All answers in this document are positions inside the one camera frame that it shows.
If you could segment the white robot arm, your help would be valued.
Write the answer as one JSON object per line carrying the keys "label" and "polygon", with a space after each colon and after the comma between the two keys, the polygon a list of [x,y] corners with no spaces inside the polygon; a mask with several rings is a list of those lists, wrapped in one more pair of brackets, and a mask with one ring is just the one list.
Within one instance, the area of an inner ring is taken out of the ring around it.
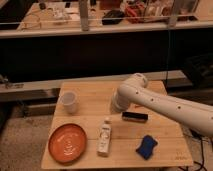
{"label": "white robot arm", "polygon": [[131,75],[112,96],[112,110],[124,112],[134,103],[213,138],[213,106],[159,94],[148,90],[147,86],[148,79],[143,74]]}

